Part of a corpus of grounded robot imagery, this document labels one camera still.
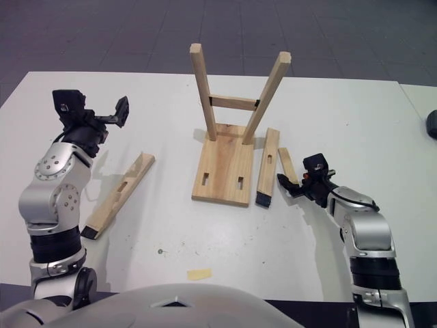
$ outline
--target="upright wooden post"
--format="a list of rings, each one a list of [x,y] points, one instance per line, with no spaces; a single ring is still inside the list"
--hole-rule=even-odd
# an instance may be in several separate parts
[[[286,51],[281,51],[279,56],[274,63],[272,72],[270,73],[266,85],[262,90],[261,96],[259,97],[259,104],[256,110],[252,113],[251,119],[247,124],[246,130],[244,130],[243,144],[247,145],[252,142],[253,133],[258,127],[259,122],[261,122],[262,116],[266,112],[268,104],[273,98],[276,89],[279,86],[282,78],[287,72],[288,66],[292,62],[292,56]]]
[[[200,101],[202,103],[203,114],[205,115],[206,128],[211,141],[217,138],[216,120],[214,111],[210,104],[210,86],[206,76],[205,58],[203,58],[202,45],[193,43],[190,46],[190,56],[193,62],[193,70],[196,76],[197,87],[199,89]]]

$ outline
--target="wooden stick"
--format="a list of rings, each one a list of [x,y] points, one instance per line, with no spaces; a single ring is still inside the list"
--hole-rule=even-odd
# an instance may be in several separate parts
[[[244,109],[246,111],[254,111],[257,108],[257,101],[247,98],[217,96],[212,94],[210,96],[212,106]]]
[[[273,95],[276,92],[276,89],[278,88],[279,83],[281,82],[285,73],[287,72],[287,69],[290,66],[291,62],[292,56],[290,55],[290,53],[286,51],[281,51],[279,53],[279,56],[274,63],[272,72],[270,73],[266,85],[262,90],[261,96],[259,97],[258,107],[253,112],[251,119],[247,124],[246,130],[244,131],[244,145],[247,145],[251,142],[253,133],[255,133],[255,130],[257,129],[258,124],[262,119],[262,116],[266,112],[268,104],[270,104],[270,101],[272,100]]]
[[[145,173],[155,161],[153,155],[141,153],[120,182],[111,190],[108,197],[88,218],[82,236],[97,239],[112,222],[114,216],[126,203]]]
[[[278,146],[279,131],[268,128],[262,152],[261,168],[259,169],[256,199],[257,204],[265,207],[269,207],[272,199]]]
[[[279,158],[281,159],[282,167],[284,168],[285,176],[287,176],[290,182],[299,184],[299,179],[294,171],[293,162],[287,148],[279,148],[278,153]]]
[[[203,58],[202,45],[200,43],[193,43],[191,45],[190,56],[193,62],[193,70],[196,76],[197,88],[199,89],[208,135],[210,140],[215,141],[217,138],[216,120],[210,104],[210,86],[208,85],[205,58]]]

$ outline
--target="black cable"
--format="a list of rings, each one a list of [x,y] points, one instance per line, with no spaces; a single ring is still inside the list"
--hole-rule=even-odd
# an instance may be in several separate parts
[[[375,212],[379,212],[380,208],[378,205],[376,205],[375,201],[373,201],[371,204],[369,203],[362,203],[362,202],[357,202],[356,200],[349,200],[346,197],[340,196],[338,193],[336,193],[331,187],[329,187],[328,182],[326,181],[325,178],[322,179],[323,184],[325,185],[325,187],[328,189],[328,191],[330,193],[332,193],[335,197],[339,198],[340,200],[344,200],[345,202],[349,202],[349,203],[353,203],[356,205],[361,205],[361,206],[366,206],[366,207],[370,207],[371,209],[373,209]]]
[[[58,135],[55,140],[53,140],[52,144],[54,144],[55,142],[59,142],[59,140],[67,134],[67,131],[64,131],[63,133],[61,133],[60,135]]]

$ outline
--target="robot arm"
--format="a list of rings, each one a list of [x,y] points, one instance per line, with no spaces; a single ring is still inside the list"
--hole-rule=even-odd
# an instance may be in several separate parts
[[[93,301],[96,272],[83,267],[86,250],[79,232],[81,192],[91,178],[98,145],[107,138],[106,124],[121,128],[129,114],[127,97],[110,116],[85,109],[85,96],[78,90],[55,90],[53,100],[64,131],[38,161],[18,203],[31,239],[29,266],[36,301],[8,310],[14,327],[38,326]]]
[[[373,327],[371,318],[381,314],[393,318],[392,327],[399,327],[401,322],[401,327],[413,328],[407,292],[399,280],[390,227],[378,206],[366,195],[333,184],[330,178],[335,171],[329,170],[322,154],[305,158],[303,163],[308,172],[301,187],[283,174],[278,174],[279,183],[291,196],[305,195],[326,208],[340,227],[350,261],[352,294],[357,304],[354,313],[359,327]]]

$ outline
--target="small wooden piece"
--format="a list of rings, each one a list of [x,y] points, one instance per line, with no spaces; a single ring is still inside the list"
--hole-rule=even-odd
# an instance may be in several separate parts
[[[253,140],[242,144],[244,126],[217,124],[217,139],[203,143],[191,198],[247,207],[251,196]]]
[[[278,147],[279,131],[268,128],[257,185],[257,204],[265,207],[269,207],[272,197]]]
[[[288,180],[294,184],[299,184],[298,176],[294,171],[293,162],[288,153],[287,148],[278,148],[279,158],[281,159],[282,167],[284,168],[284,174]]]
[[[189,270],[186,272],[188,280],[201,280],[212,277],[211,268],[199,269],[199,270]]]
[[[82,236],[97,239],[112,222],[114,216],[135,190],[145,173],[152,166],[155,157],[141,153],[108,197],[88,218]]]
[[[210,97],[212,106],[244,109],[246,111],[254,111],[257,108],[257,101],[253,99],[217,96],[216,94],[212,94]]]
[[[259,104],[256,111],[253,112],[249,123],[247,124],[246,130],[243,135],[243,144],[247,145],[251,142],[253,133],[258,127],[259,122],[261,122],[262,116],[266,112],[267,106],[273,98],[276,89],[279,86],[282,78],[287,72],[288,67],[292,62],[292,56],[286,51],[281,51],[279,56],[274,63],[272,72],[270,73],[266,85],[262,90],[261,96],[259,97]]]
[[[202,45],[200,43],[193,43],[190,47],[190,55],[196,76],[197,88],[199,89],[203,115],[205,116],[206,128],[210,140],[214,141],[217,136],[216,120],[210,104],[210,86],[208,85],[208,78],[206,76],[206,65],[205,58],[203,58]]]

